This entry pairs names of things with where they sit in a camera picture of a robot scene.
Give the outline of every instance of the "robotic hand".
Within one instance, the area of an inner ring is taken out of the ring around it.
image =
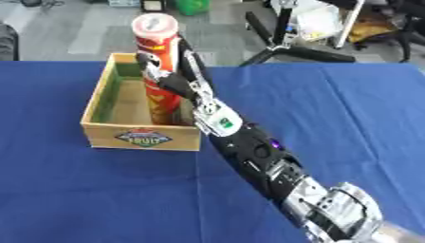
[[[348,182],[324,188],[279,141],[214,96],[205,67],[184,39],[180,51],[182,75],[159,70],[138,54],[143,75],[193,103],[194,124],[241,177],[312,242],[372,241],[382,224],[373,198]]]

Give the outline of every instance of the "chair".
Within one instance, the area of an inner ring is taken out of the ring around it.
[[[405,14],[404,25],[396,31],[379,34],[368,37],[362,41],[356,42],[356,49],[360,50],[367,47],[368,42],[381,42],[387,40],[396,40],[403,51],[401,63],[408,62],[411,58],[411,43],[425,46],[425,39],[418,37],[415,32],[425,35],[425,1],[424,0],[387,0],[388,7],[394,12]],[[375,6],[375,9],[382,9],[381,6]]]

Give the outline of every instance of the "wooden crate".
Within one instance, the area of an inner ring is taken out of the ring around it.
[[[190,125],[152,124],[135,54],[114,53],[81,125],[92,147],[199,151],[200,134],[188,116],[190,103],[183,100],[180,108]]]

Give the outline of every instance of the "table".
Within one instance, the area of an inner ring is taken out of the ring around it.
[[[199,153],[90,148],[79,120],[103,66],[0,63],[1,242],[306,242],[207,140]],[[323,185],[355,183],[425,234],[425,79],[412,65],[211,71]]]

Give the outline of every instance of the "pringles can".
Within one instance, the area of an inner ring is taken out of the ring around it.
[[[146,54],[162,70],[176,72],[178,65],[178,21],[165,13],[146,13],[132,23],[139,52]],[[143,77],[152,123],[179,123],[180,97],[160,89]]]

